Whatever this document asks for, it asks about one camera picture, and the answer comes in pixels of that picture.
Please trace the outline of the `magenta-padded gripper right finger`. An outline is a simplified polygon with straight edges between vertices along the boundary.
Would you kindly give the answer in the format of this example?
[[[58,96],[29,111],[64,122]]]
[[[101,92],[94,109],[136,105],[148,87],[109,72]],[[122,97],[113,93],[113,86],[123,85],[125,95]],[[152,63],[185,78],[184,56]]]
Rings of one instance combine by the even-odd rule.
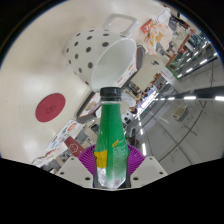
[[[167,172],[153,156],[146,157],[131,145],[128,149],[127,168],[131,188],[140,188],[167,176]]]

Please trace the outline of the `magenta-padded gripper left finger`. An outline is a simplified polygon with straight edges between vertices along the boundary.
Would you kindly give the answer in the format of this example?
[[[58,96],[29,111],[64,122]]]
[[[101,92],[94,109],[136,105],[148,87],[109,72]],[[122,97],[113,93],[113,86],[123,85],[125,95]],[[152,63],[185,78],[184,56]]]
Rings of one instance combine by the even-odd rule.
[[[90,146],[78,157],[71,156],[56,175],[81,187],[92,188],[96,171],[93,151],[94,147]]]

